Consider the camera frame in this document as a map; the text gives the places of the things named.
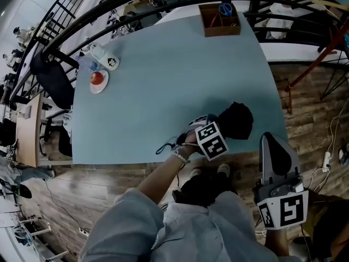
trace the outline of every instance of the brown storage box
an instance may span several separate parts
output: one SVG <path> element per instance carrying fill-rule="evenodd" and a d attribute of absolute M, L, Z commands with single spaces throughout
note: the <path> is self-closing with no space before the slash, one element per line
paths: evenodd
<path fill-rule="evenodd" d="M 217 18 L 213 23 L 213 26 L 210 27 L 215 15 L 219 13 L 218 8 L 220 5 L 221 4 L 204 4 L 204 5 L 198 6 L 198 8 L 200 9 L 201 17 L 202 17 L 203 30 L 205 32 L 205 37 L 240 35 L 240 30 L 241 30 L 240 21 L 239 21 L 238 13 L 236 12 L 236 9 L 233 4 L 232 4 L 232 7 L 233 7 L 232 16 L 225 17 L 223 15 L 218 14 Z"/>

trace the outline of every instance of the white shoe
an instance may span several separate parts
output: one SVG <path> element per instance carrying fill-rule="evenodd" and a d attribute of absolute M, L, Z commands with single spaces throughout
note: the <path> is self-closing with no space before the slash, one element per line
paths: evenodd
<path fill-rule="evenodd" d="M 227 177 L 229 177 L 230 176 L 230 167 L 229 167 L 229 165 L 225 164 L 225 163 L 220 164 L 218 169 L 217 169 L 217 174 L 219 172 L 223 172 L 224 174 L 227 175 Z"/>
<path fill-rule="evenodd" d="M 190 178 L 201 175 L 201 174 L 202 174 L 202 171 L 200 169 L 196 168 L 196 169 L 191 171 Z"/>

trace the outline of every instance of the scissors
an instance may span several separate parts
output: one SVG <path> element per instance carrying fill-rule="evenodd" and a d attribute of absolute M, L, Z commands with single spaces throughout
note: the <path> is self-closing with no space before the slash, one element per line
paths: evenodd
<path fill-rule="evenodd" d="M 229 3 L 223 3 L 219 6 L 218 11 L 221 15 L 232 16 L 233 6 Z"/>

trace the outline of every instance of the black pants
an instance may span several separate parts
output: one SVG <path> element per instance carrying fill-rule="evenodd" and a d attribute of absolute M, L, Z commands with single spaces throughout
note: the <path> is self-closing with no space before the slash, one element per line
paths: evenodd
<path fill-rule="evenodd" d="M 175 190 L 172 195 L 176 203 L 207 207 L 224 191 L 237 194 L 226 174 L 219 172 L 212 177 L 194 176 L 182 186 L 181 191 Z"/>

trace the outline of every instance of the chair backrest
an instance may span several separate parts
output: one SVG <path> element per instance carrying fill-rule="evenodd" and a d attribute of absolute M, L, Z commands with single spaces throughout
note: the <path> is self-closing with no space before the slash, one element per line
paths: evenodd
<path fill-rule="evenodd" d="M 42 52 L 39 52 L 31 61 L 31 72 L 59 108 L 70 109 L 74 101 L 74 89 L 57 61 L 45 62 Z"/>

